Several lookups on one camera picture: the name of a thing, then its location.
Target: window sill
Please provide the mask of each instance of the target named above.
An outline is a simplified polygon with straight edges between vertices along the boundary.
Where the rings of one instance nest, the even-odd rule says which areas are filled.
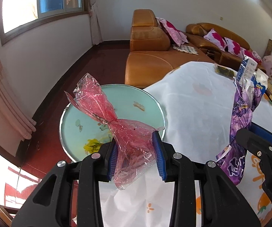
[[[29,23],[26,23],[24,25],[21,25],[7,33],[4,33],[3,31],[3,26],[0,26],[0,42],[2,44],[2,46],[4,44],[6,44],[7,42],[9,42],[10,40],[14,39],[15,37],[44,24],[47,24],[49,22],[53,22],[59,19],[64,19],[64,18],[68,18],[68,17],[72,17],[72,16],[76,16],[76,15],[81,15],[81,14],[88,14],[89,12],[87,11],[78,11],[78,12],[70,12],[70,13],[63,13],[63,14],[59,14],[59,15],[54,15],[54,16],[50,16],[50,17],[45,17],[45,18],[41,18],[41,19],[36,19],[34,21],[31,21]]]

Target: red floor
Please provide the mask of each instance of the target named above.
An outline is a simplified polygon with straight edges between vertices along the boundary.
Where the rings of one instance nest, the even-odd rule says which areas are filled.
[[[16,207],[34,190],[45,174],[60,160],[71,162],[63,151],[59,140],[59,121],[68,99],[64,91],[73,93],[77,82],[88,72],[101,84],[124,83],[125,62],[129,54],[129,45],[101,45],[90,54],[83,56],[82,64],[76,67],[64,85],[59,89],[46,109],[41,120],[37,120],[37,131],[33,134],[27,150],[25,162],[18,177],[16,190],[6,184],[5,195],[15,196]],[[73,190],[73,203],[76,205],[77,187]],[[76,216],[76,208],[72,209],[72,218]]]

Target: tablecloth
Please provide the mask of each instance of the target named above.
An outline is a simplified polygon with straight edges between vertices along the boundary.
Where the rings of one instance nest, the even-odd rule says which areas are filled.
[[[215,160],[229,144],[235,85],[216,74],[212,63],[186,63],[145,90],[160,103],[167,122],[164,142],[171,143],[176,152],[205,163]],[[272,132],[272,105],[265,98],[253,113],[253,122]],[[248,152],[238,189],[262,220],[272,205],[261,188],[264,175],[258,163],[259,159]],[[112,183],[100,183],[104,225],[168,227],[173,187],[173,183],[161,180],[156,165],[122,191]],[[197,183],[196,197],[197,226],[201,226]]]

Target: metal rim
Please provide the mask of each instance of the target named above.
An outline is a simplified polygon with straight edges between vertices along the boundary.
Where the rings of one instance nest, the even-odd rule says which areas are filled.
[[[166,127],[166,122],[165,122],[165,117],[164,117],[164,113],[161,109],[161,106],[159,104],[159,102],[149,93],[147,93],[145,90],[143,89],[139,89],[139,88],[136,88],[134,86],[131,86],[131,85],[126,85],[126,84],[117,84],[117,83],[112,83],[112,84],[105,84],[105,85],[101,85],[101,87],[104,87],[104,86],[110,86],[110,85],[123,85],[123,86],[128,86],[128,87],[132,87],[134,89],[137,89],[137,90],[140,90],[144,93],[146,93],[150,98],[152,98],[155,103],[157,104],[160,112],[161,112],[161,115],[162,115],[162,119],[163,119],[163,124],[164,124],[164,127]],[[60,143],[61,143],[61,146],[62,146],[62,149],[64,150],[64,152],[67,154],[67,156],[73,161],[73,162],[77,162],[75,158],[73,158],[69,153],[68,151],[65,149],[65,144],[64,144],[64,141],[62,139],[62,136],[61,136],[61,127],[62,127],[62,122],[63,122],[63,118],[64,118],[64,115],[66,113],[66,111],[68,110],[69,106],[71,105],[71,103],[69,103],[65,108],[64,108],[64,111],[62,112],[62,115],[61,115],[61,118],[60,118],[60,122],[59,122],[59,140],[60,140]],[[163,140],[164,138],[164,135],[165,135],[165,129],[163,129],[162,131],[162,135],[161,135],[161,140]]]

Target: pink floral pillow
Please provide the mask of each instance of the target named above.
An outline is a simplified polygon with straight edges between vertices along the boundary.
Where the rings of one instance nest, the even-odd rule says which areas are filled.
[[[225,37],[224,39],[227,43],[227,48],[229,50],[229,53],[236,55],[236,56],[240,57],[241,59],[243,59],[244,56],[243,56],[243,53],[242,53],[239,43],[237,43],[227,37]]]
[[[222,51],[225,51],[225,48],[227,46],[226,42],[223,40],[220,34],[215,32],[214,28],[210,30],[210,32],[207,35],[205,35],[203,38],[215,44]]]
[[[261,65],[262,60],[260,60],[261,59],[260,56],[255,51],[253,51],[253,52],[255,52],[255,53],[253,53],[249,50],[246,50],[245,48],[241,48],[241,51],[242,51],[243,55],[251,57],[254,61],[256,61],[259,65]]]
[[[182,31],[177,30],[172,23],[168,22],[166,19],[157,17],[156,20],[160,23],[163,30],[168,33],[168,35],[178,46],[181,46],[184,43],[189,43],[186,35],[184,35]]]

